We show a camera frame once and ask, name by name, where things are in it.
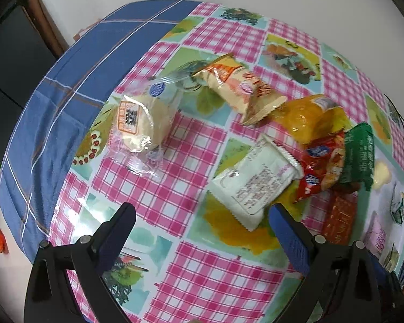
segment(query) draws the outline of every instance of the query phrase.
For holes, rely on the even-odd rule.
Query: table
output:
[[[188,2],[171,2],[166,8],[180,9],[181,3]],[[132,10],[131,6],[116,11],[100,25],[133,23],[124,12]],[[298,286],[300,274],[289,265],[266,222],[254,232],[246,232],[205,187],[215,174],[240,160],[262,132],[295,156],[300,155],[300,148],[275,123],[239,125],[240,115],[225,103],[211,100],[208,90],[201,88],[186,94],[181,102],[165,141],[160,182],[138,177],[106,157],[120,94],[134,80],[162,76],[188,62],[233,52],[288,99],[324,93],[342,105],[354,123],[368,121],[374,128],[378,156],[391,164],[403,186],[404,131],[384,95],[364,73],[308,34],[275,19],[211,3],[194,3],[172,29],[168,13],[163,11],[156,16],[162,19],[154,19],[156,28],[169,26],[165,36],[151,45],[117,86],[109,84],[114,91],[103,100],[101,109],[98,106],[97,116],[95,111],[91,113],[88,125],[93,125],[66,138],[66,143],[75,139],[67,156],[63,155],[71,168],[52,215],[50,241],[62,245],[92,234],[122,202],[132,202],[137,224],[114,272],[105,279],[133,322],[186,322],[192,318],[272,322]],[[293,50],[298,55],[294,61],[309,71],[282,66],[270,45]],[[47,80],[61,83],[49,76]],[[86,100],[93,99],[88,89],[84,94]],[[99,148],[94,156],[92,147]],[[369,200],[374,196],[363,191],[351,196],[358,199],[360,210],[356,238],[367,229]],[[318,233],[328,198],[326,192],[296,205],[288,198],[282,202],[295,219]],[[401,234],[402,243],[397,245],[400,264],[404,229]],[[135,266],[148,271],[137,271]],[[82,312],[94,319],[77,278],[70,273],[70,279]]]

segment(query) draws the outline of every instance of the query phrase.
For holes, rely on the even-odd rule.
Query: printed fruit illustration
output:
[[[121,268],[119,271],[113,271],[111,277],[123,286],[132,286],[138,283],[138,280],[143,277],[142,273],[130,269],[128,267]]]

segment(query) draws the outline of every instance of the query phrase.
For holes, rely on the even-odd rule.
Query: orange label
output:
[[[229,77],[232,75],[232,73],[239,69],[239,68],[244,68],[243,66],[229,66],[221,63],[214,63],[206,67],[206,70],[208,70],[210,73],[218,76],[221,81],[224,83],[229,79]]]
[[[138,133],[140,106],[133,102],[121,101],[117,116],[117,127],[120,131],[136,135]]]

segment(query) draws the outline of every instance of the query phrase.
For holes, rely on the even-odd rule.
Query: tablecloth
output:
[[[18,127],[22,126],[26,129],[23,134],[35,131],[38,142],[47,138],[46,144],[42,143],[37,150],[33,146],[34,163],[28,166],[23,163],[19,166],[18,150],[10,144],[3,173],[5,184],[2,178],[0,188],[5,192],[0,198],[7,203],[18,202],[15,205],[25,212],[16,220],[19,229],[14,229],[18,229],[19,244],[31,259],[36,252],[35,241],[42,237],[42,232],[49,234],[54,245],[68,244],[83,234],[92,234],[122,202],[132,202],[137,209],[137,224],[117,260],[114,274],[107,275],[106,281],[133,322],[185,322],[192,318],[203,322],[272,322],[300,282],[300,274],[290,266],[266,220],[254,232],[245,232],[207,194],[206,184],[215,174],[240,160],[262,132],[296,157],[301,153],[299,146],[276,123],[241,126],[240,115],[202,87],[185,94],[180,104],[180,112],[164,144],[160,180],[138,177],[105,156],[109,128],[121,93],[132,81],[162,76],[179,67],[190,67],[192,61],[212,60],[232,52],[288,99],[324,93],[343,106],[352,122],[369,122],[375,133],[378,156],[386,159],[403,185],[404,127],[390,102],[363,72],[328,45],[294,27],[244,9],[213,3],[145,3],[157,9],[144,14],[143,22],[135,20],[133,13],[141,13],[145,7],[127,5],[71,48],[88,52],[81,42],[95,37],[102,50],[90,52],[104,55],[107,49],[106,55],[117,57],[108,68],[98,74],[102,63],[108,64],[109,56],[93,61],[95,65],[87,68],[82,79],[61,72],[58,68],[66,67],[73,60],[72,54],[78,57],[76,50],[70,50],[70,55],[62,58],[65,61],[59,61],[41,82],[33,95],[38,106],[43,103],[38,98],[48,103],[51,96],[50,92],[46,95],[42,91],[70,90],[66,102],[69,105],[63,110],[62,104],[54,106],[55,113],[58,108],[59,113],[67,115],[50,113],[44,122],[42,118],[47,114],[42,112],[36,120],[38,127],[45,129],[37,131],[29,125],[33,118],[22,116],[16,134],[21,135]],[[119,33],[115,27],[123,35],[117,36],[118,42],[102,48],[103,33]],[[72,86],[67,85],[69,81],[73,81]],[[83,95],[80,101],[72,101],[77,93]],[[55,124],[61,117],[62,122]],[[32,171],[28,189],[17,182],[17,177],[27,169]],[[360,192],[350,198],[357,198],[360,210],[354,227],[354,236],[359,238],[366,226],[372,197]],[[295,219],[318,233],[328,199],[329,193],[325,192],[296,205],[288,200],[283,202]],[[27,211],[31,202],[35,208]],[[49,217],[52,221],[48,233],[44,225]],[[36,224],[35,219],[43,223]],[[28,244],[25,233],[36,235],[32,237],[35,241],[29,240]],[[132,266],[148,271],[133,271]],[[94,320],[78,279],[73,273],[69,275],[82,312]]]

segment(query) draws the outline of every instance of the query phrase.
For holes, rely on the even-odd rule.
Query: wafer snack package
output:
[[[193,76],[205,81],[233,110],[243,114],[242,125],[259,122],[287,100],[231,53],[215,59]]]

